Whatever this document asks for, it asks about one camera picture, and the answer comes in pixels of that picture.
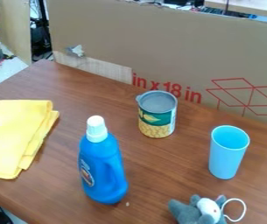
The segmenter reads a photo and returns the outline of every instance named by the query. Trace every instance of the blue detergent bottle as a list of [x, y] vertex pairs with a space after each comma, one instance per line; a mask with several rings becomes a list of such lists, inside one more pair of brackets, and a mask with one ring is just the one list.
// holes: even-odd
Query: blue detergent bottle
[[118, 142], [108, 133], [101, 116], [88, 118], [87, 133], [80, 142], [78, 168], [83, 189], [92, 200], [115, 204], [128, 190]]

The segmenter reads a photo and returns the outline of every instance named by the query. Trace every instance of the bottle label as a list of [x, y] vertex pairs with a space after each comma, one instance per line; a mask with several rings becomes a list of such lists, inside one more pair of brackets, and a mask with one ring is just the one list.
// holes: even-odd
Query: bottle label
[[84, 179], [84, 181], [88, 184], [88, 186], [92, 187], [95, 185], [95, 180], [93, 176], [90, 173], [90, 167], [89, 165], [84, 162], [84, 160], [81, 160], [81, 176]]

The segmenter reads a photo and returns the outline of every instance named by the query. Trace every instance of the yellow can label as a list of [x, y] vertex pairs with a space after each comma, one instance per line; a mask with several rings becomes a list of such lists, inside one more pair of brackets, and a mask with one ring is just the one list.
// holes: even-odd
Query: yellow can label
[[164, 114], [154, 114], [139, 108], [138, 127], [148, 137], [168, 137], [174, 131], [174, 124], [175, 109]]

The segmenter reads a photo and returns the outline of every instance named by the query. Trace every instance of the folded towel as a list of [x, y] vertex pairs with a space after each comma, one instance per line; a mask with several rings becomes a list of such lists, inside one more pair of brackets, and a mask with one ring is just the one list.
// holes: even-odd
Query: folded towel
[[0, 101], [0, 179], [29, 168], [58, 117], [51, 101]]

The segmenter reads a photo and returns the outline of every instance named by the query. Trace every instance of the plastic cup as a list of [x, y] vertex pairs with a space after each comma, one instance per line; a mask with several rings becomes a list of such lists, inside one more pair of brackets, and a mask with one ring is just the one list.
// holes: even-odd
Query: plastic cup
[[209, 170], [218, 179], [233, 178], [250, 143], [242, 129], [223, 125], [211, 133]]

